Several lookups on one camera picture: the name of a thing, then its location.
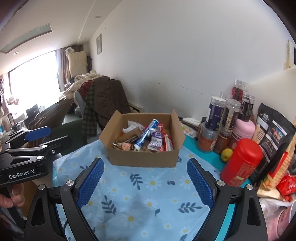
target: red canister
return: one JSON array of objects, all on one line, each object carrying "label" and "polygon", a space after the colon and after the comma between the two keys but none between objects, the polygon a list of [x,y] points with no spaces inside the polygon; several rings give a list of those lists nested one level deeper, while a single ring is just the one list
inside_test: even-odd
[{"label": "red canister", "polygon": [[239,187],[256,169],[262,156],[262,150],[256,142],[241,139],[222,170],[221,179],[230,186]]}]

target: red lid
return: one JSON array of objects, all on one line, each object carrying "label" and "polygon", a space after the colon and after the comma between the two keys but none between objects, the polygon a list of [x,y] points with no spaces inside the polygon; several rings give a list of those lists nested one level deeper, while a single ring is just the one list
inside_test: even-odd
[{"label": "red lid", "polygon": [[253,166],[257,166],[263,157],[260,146],[247,138],[240,139],[234,151],[237,151],[242,159]]}]

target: teal table surface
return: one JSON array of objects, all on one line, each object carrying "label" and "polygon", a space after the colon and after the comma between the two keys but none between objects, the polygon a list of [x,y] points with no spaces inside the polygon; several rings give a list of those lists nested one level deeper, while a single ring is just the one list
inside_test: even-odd
[{"label": "teal table surface", "polygon": [[[196,148],[196,140],[190,138],[189,136],[185,135],[186,138],[185,138],[185,141],[184,141],[184,146],[186,148],[188,148],[190,151],[192,151],[194,154],[198,155],[200,158],[204,159],[205,161],[207,161],[208,163],[210,163],[213,167],[217,168],[219,171],[222,171],[222,169],[224,168],[225,166],[225,163],[223,163],[221,160],[220,160],[220,157],[219,155],[217,155],[216,153],[214,152],[210,152],[210,153],[202,153],[200,152],[197,148]],[[242,187],[244,187],[246,184],[249,184],[250,181],[249,180],[246,180],[243,184],[242,184]],[[216,238],[216,241],[223,241],[225,236],[226,236],[226,233],[227,233],[227,230],[228,230],[228,227],[229,227],[229,224],[230,224],[230,221],[231,221],[231,218],[232,218],[232,214],[233,214],[233,211],[234,211],[234,207],[235,207],[235,204],[230,204],[228,206],[228,210],[227,210],[227,213],[226,213],[226,216],[225,216],[225,219],[224,219],[224,222],[222,224],[222,227],[221,227],[221,230]]]}]

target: pink lid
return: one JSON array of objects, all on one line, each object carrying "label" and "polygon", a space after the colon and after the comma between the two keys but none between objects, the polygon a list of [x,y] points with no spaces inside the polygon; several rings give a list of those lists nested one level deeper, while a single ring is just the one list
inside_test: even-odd
[{"label": "pink lid", "polygon": [[240,132],[243,135],[251,137],[255,132],[255,124],[250,120],[248,122],[244,122],[240,119],[237,119],[234,128],[236,129],[236,132]]}]

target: pink jar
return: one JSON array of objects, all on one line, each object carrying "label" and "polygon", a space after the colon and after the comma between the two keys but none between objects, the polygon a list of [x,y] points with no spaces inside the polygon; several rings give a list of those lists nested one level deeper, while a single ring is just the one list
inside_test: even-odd
[{"label": "pink jar", "polygon": [[255,124],[252,121],[249,120],[248,122],[244,122],[237,119],[227,147],[234,150],[240,139],[252,139],[254,132]]}]

